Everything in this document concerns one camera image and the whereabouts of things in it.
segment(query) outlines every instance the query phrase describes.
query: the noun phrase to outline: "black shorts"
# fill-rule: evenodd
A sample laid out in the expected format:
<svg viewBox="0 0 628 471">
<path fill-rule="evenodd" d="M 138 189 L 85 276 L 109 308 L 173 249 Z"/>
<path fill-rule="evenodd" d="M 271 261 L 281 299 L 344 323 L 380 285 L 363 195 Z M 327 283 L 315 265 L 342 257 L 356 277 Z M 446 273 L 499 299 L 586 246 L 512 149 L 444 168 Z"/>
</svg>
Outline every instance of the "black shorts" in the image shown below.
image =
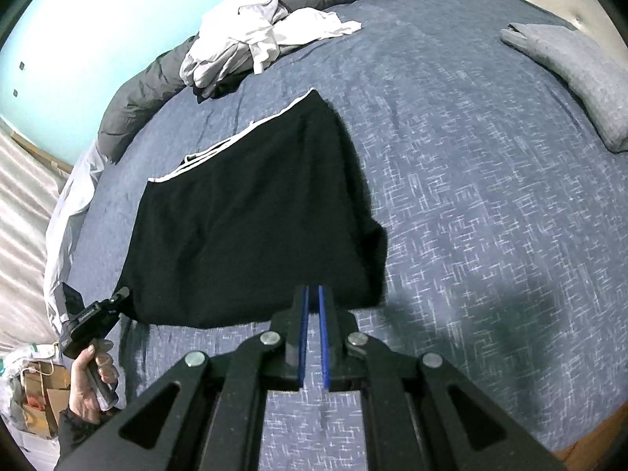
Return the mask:
<svg viewBox="0 0 628 471">
<path fill-rule="evenodd" d="M 299 284 L 372 306 L 385 257 L 351 139 L 311 90 L 149 180 L 117 287 L 138 321 L 213 328 L 268 320 Z"/>
</svg>

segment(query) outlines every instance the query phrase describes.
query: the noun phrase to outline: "human hand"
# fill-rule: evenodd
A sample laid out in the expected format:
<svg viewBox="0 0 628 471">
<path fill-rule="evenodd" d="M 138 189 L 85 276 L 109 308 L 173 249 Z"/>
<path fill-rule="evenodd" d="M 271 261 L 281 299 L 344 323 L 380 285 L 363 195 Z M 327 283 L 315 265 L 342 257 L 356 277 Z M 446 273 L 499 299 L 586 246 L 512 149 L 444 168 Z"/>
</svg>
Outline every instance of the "human hand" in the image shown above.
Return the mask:
<svg viewBox="0 0 628 471">
<path fill-rule="evenodd" d="M 114 360 L 108 354 L 114 344 L 109 340 L 96 340 L 83 350 L 74 360 L 70 376 L 70 410 L 89 423 L 100 424 L 100 406 L 96 393 L 92 390 L 87 375 L 87 365 L 96 360 L 98 373 L 103 382 L 114 383 L 118 373 L 114 367 Z"/>
</svg>

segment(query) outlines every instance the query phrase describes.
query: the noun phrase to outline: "gray duvet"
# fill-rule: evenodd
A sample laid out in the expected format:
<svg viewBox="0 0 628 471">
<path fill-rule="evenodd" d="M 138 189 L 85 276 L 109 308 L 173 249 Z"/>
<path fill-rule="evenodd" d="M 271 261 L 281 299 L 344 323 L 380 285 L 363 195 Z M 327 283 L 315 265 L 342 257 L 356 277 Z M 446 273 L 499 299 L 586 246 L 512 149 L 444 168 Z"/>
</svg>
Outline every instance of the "gray duvet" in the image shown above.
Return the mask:
<svg viewBox="0 0 628 471">
<path fill-rule="evenodd" d="M 521 0 L 359 0 L 363 23 L 249 76 L 170 100 L 108 166 L 70 284 L 111 294 L 146 179 L 309 87 L 347 126 L 388 232 L 387 296 L 359 324 L 393 349 L 442 353 L 548 448 L 628 398 L 628 156 L 608 152 L 550 72 L 500 42 L 510 22 L 564 24 Z M 310 316 L 306 388 L 269 395 L 261 469 L 365 469 L 359 397 L 321 390 Z M 216 330 L 123 321 L 130 402 L 191 349 L 232 351 L 265 323 Z"/>
</svg>

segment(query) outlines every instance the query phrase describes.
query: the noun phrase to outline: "pile of clothes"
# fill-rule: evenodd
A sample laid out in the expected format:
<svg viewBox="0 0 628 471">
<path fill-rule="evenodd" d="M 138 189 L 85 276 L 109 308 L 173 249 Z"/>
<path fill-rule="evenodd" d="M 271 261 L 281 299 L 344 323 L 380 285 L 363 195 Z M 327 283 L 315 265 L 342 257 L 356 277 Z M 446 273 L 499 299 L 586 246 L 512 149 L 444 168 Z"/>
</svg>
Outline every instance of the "pile of clothes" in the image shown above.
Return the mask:
<svg viewBox="0 0 628 471">
<path fill-rule="evenodd" d="M 289 13 L 279 0 L 224 0 L 202 19 L 199 38 L 179 75 L 200 99 L 229 91 L 228 75 L 260 74 L 279 56 L 314 40 L 352 34 L 362 25 L 340 22 L 335 12 L 306 7 Z M 238 77 L 231 78 L 237 86 Z"/>
</svg>

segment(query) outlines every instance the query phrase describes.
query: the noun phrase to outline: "gray comforter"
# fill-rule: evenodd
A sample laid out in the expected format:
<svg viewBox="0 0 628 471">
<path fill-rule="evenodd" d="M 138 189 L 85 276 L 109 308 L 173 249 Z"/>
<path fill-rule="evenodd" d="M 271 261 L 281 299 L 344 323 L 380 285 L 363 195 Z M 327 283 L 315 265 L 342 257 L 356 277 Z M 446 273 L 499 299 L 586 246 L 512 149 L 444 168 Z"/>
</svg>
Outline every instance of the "gray comforter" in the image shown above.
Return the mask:
<svg viewBox="0 0 628 471">
<path fill-rule="evenodd" d="M 313 86 L 345 122 L 388 232 L 387 298 L 360 328 L 437 351 L 548 448 L 628 398 L 628 156 L 605 149 L 550 72 L 500 42 L 510 22 L 564 24 L 521 0 L 359 0 L 357 34 L 281 58 L 236 93 L 189 89 L 104 171 L 70 284 L 111 294 L 146 179 Z M 365 469 L 359 398 L 321 390 L 316 316 L 306 388 L 269 395 L 261 469 Z M 191 349 L 233 350 L 266 324 L 216 330 L 124 321 L 122 405 Z"/>
</svg>

